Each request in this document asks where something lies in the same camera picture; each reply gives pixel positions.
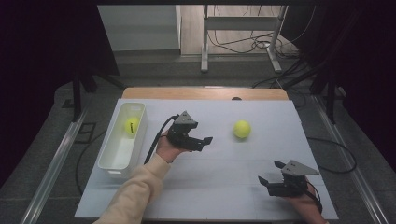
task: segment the plastic bin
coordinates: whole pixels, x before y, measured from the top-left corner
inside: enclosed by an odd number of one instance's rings
[[[135,134],[125,131],[127,119],[140,119]],[[98,166],[111,177],[128,178],[136,167],[148,126],[144,104],[119,99],[102,144]]]

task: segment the sleeve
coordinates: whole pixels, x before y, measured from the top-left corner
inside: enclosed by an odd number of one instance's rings
[[[169,169],[170,165],[158,154],[154,154],[145,165],[136,167],[94,224],[140,223],[148,203],[160,195]]]

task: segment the white table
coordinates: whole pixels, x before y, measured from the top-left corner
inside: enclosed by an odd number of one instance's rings
[[[148,130],[139,162],[143,163],[156,132],[184,110],[198,121],[190,136],[213,136],[202,152],[181,154],[164,180],[163,193],[147,207],[144,218],[156,220],[288,221],[300,219],[283,199],[268,195],[258,175],[270,183],[282,175],[274,160],[299,161],[318,170],[292,101],[147,100]],[[252,132],[246,140],[232,134],[245,119]],[[309,176],[320,194],[323,216],[338,219],[321,175]],[[123,180],[112,179],[97,163],[76,217],[97,218]]]

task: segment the tennis ball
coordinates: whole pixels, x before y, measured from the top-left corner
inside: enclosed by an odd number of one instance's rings
[[[238,120],[233,126],[233,134],[235,134],[235,136],[239,138],[248,137],[250,131],[251,131],[250,124],[243,119]]]
[[[128,118],[125,122],[125,132],[129,134],[135,134],[139,127],[140,119],[137,117]]]

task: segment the metal rail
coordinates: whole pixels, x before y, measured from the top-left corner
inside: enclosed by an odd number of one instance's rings
[[[336,125],[332,124],[326,114],[326,107],[323,104],[321,98],[319,96],[313,95],[312,96],[314,104],[316,105],[319,114],[322,117],[324,124],[326,125],[329,134],[332,137],[332,140],[346,145],[344,142],[341,134],[338,132]],[[353,160],[349,154],[347,154],[344,150],[340,150],[341,159],[346,164],[347,168],[352,168]],[[384,212],[382,211],[381,204],[379,203],[378,199],[375,197],[373,190],[371,189],[370,185],[367,183],[366,179],[364,178],[359,166],[353,171],[351,174],[352,180],[354,181],[356,188],[358,189],[363,201],[365,202],[367,209],[372,216],[372,219],[377,224],[385,224],[389,223],[388,219],[386,218]]]
[[[59,173],[64,165],[64,161],[67,158],[67,154],[69,153],[70,147],[73,145],[73,142],[78,134],[78,130],[87,115],[88,106],[90,104],[92,96],[88,94],[87,103],[81,111],[80,116],[75,122],[70,123],[69,128],[64,135],[64,139],[56,150],[55,156],[52,159],[52,162],[47,169],[43,179],[41,180],[40,185],[38,186],[35,196],[32,201],[30,201],[29,206],[26,209],[25,214],[22,217],[21,224],[23,223],[36,223],[38,217],[43,210],[43,207],[52,191],[52,187],[58,178]]]

